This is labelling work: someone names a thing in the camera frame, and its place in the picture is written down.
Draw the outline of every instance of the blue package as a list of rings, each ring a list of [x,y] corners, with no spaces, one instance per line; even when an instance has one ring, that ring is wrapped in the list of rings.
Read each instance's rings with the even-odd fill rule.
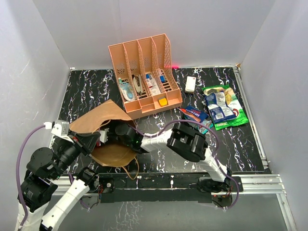
[[[165,76],[160,76],[160,81],[161,81],[162,83],[165,83],[165,82],[166,82]]]
[[[212,128],[214,126],[214,124],[213,124],[213,122],[212,122],[212,120],[210,118],[204,120],[202,122],[202,124],[208,126],[209,128]],[[206,134],[208,132],[208,130],[206,128],[204,128],[204,127],[200,127],[199,128],[199,132],[201,132],[202,134]]]
[[[226,104],[223,91],[205,95],[205,101],[214,124],[236,118],[236,115]]]

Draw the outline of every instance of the metal frame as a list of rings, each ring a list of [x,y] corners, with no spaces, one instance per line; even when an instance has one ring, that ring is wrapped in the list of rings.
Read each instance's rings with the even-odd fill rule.
[[[240,71],[238,67],[234,65],[224,65],[224,66],[198,66],[198,67],[232,67],[236,81],[239,86],[239,90],[242,96],[242,100],[244,102],[244,106],[246,108],[247,116],[250,121],[250,125],[257,143],[257,147],[259,150],[259,154],[261,156],[261,160],[264,166],[264,169],[269,168],[269,161],[267,161],[264,149],[261,144],[261,140],[259,137],[259,134],[257,132],[252,113],[246,98],[246,94],[244,92],[243,84],[242,84],[242,78]],[[284,185],[282,183],[282,179],[279,174],[240,174],[240,175],[234,175],[234,176],[239,176],[241,177],[242,184],[244,191],[240,192],[240,194],[276,194],[277,199],[282,211],[282,215],[287,227],[288,231],[297,231],[287,198],[286,198],[286,191],[284,189]],[[54,195],[64,195],[64,193],[68,190],[70,187],[70,182],[67,176],[60,177],[56,182],[55,182],[59,187],[54,193]],[[88,196],[95,196],[97,195],[96,193],[88,193],[86,194]]]

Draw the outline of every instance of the black marble surface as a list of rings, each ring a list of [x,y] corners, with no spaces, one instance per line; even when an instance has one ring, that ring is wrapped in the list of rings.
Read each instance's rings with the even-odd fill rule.
[[[59,200],[53,196],[48,207]],[[85,203],[91,205],[96,197]],[[223,212],[192,201],[116,202],[94,206],[88,213],[79,204],[68,213],[59,231],[287,231],[275,194],[240,195],[236,206]]]
[[[183,90],[182,107],[186,107],[190,104],[199,110],[205,110],[202,104],[204,97],[201,88],[204,86],[229,84],[233,88],[245,111],[240,90],[231,67],[179,68],[173,69],[173,76],[180,89]],[[194,94],[184,93],[187,76],[195,76],[197,78],[197,86]],[[108,99],[112,99],[117,105],[123,108],[113,70],[72,71],[70,73],[59,119],[71,123]],[[167,122],[179,118],[180,111],[176,108],[136,119],[135,122],[137,128],[141,131],[155,133],[162,129]],[[257,144],[249,123],[239,127],[219,130],[217,131],[217,135],[220,139],[220,148],[217,156],[222,164],[227,165],[233,172],[264,171]],[[214,136],[207,133],[206,137],[211,150],[213,150],[216,146]],[[169,149],[142,154],[137,157],[140,164],[140,172],[173,173],[203,171],[198,163],[188,162]],[[84,157],[82,155],[75,160],[69,171],[71,173],[78,173],[85,166],[89,166],[98,173],[124,172],[121,168],[102,167],[90,157]],[[130,172],[136,171],[136,163],[132,161],[128,169]]]

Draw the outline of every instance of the small white box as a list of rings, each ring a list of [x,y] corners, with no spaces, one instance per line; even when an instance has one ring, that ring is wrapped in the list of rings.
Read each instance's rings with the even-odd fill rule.
[[[194,93],[195,85],[196,85],[196,77],[187,76],[185,92]]]

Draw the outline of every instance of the yellow sponge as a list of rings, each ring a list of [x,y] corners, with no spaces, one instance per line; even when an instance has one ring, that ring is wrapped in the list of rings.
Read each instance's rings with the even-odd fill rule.
[[[165,97],[158,99],[158,102],[161,106],[166,106],[168,104],[168,101]]]

